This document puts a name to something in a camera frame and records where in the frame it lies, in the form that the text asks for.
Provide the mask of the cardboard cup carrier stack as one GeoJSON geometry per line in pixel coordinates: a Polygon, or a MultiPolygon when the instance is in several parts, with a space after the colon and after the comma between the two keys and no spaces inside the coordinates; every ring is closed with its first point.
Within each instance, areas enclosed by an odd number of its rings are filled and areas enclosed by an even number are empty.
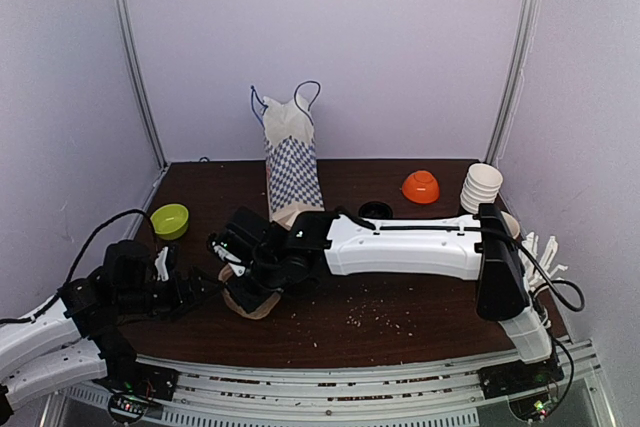
{"type": "Polygon", "coordinates": [[[269,291],[251,279],[237,276],[230,264],[220,270],[218,280],[224,284],[222,296],[227,307],[250,320],[265,318],[281,300],[279,292],[269,291]]]}

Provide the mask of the blue checkered paper bag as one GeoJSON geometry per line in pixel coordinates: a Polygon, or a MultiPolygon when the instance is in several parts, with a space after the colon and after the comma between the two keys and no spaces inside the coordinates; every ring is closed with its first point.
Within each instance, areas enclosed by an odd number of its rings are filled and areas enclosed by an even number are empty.
{"type": "Polygon", "coordinates": [[[299,214],[324,209],[311,112],[320,92],[318,81],[307,80],[286,103],[261,97],[255,88],[250,93],[264,139],[269,219],[286,229],[299,214]]]}

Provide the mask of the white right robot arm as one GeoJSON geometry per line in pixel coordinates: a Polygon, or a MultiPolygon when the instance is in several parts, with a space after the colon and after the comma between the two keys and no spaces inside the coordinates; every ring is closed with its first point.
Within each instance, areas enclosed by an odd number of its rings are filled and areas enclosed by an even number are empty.
{"type": "Polygon", "coordinates": [[[554,342],[537,297],[548,289],[580,312],[532,251],[534,237],[513,237],[493,204],[477,213],[436,220],[368,219],[344,209],[299,213],[290,227],[238,209],[208,248],[231,269],[224,285],[245,313],[257,311],[274,294],[311,279],[316,270],[334,276],[392,273],[452,277],[476,284],[476,312],[497,322],[520,360],[512,377],[535,387],[551,371],[554,342]]]}

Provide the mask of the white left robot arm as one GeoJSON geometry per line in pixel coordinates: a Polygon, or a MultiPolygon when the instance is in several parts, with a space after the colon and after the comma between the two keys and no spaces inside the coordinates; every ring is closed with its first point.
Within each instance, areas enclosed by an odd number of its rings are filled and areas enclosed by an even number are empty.
{"type": "Polygon", "coordinates": [[[193,268],[176,270],[177,252],[152,254],[124,240],[101,266],[65,283],[21,319],[1,323],[1,418],[84,381],[152,401],[173,397],[177,373],[138,361],[120,323],[176,320],[218,294],[221,283],[193,268]]]}

